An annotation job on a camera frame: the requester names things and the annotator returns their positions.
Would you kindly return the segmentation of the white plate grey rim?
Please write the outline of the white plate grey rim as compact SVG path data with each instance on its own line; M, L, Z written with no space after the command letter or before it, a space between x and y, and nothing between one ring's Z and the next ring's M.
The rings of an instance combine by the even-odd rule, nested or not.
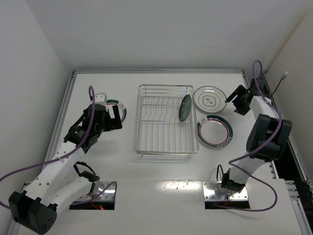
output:
M206 113L218 113L225 109L226 95L217 87L202 86L194 92L195 105Z

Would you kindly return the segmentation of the blue floral green plate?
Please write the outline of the blue floral green plate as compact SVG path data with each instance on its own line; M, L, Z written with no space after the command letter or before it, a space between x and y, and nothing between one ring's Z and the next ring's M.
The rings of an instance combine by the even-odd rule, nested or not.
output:
M192 99L191 99L191 96L187 94L181 101L181 104L179 107L180 122L184 122L188 118L191 112L191 108L192 108Z

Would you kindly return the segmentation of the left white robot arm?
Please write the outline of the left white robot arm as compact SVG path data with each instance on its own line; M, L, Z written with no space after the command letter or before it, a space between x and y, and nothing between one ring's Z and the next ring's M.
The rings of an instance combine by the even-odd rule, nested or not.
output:
M56 155L22 192L13 192L9 207L13 220L44 235L57 216L71 206L93 204L116 182L103 184L93 171L80 172L78 165L103 132L122 128L119 107L97 103L84 110L68 131Z

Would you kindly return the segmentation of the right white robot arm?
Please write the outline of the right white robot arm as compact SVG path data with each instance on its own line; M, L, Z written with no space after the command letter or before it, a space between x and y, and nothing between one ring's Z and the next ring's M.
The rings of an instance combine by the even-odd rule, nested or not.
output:
M249 177L261 166L282 157L292 123L272 105L264 80L253 80L249 88L240 85L225 100L232 102L235 112L244 116L253 112L256 119L246 142L246 154L231 160L231 168L223 174L221 188L229 193L243 190Z

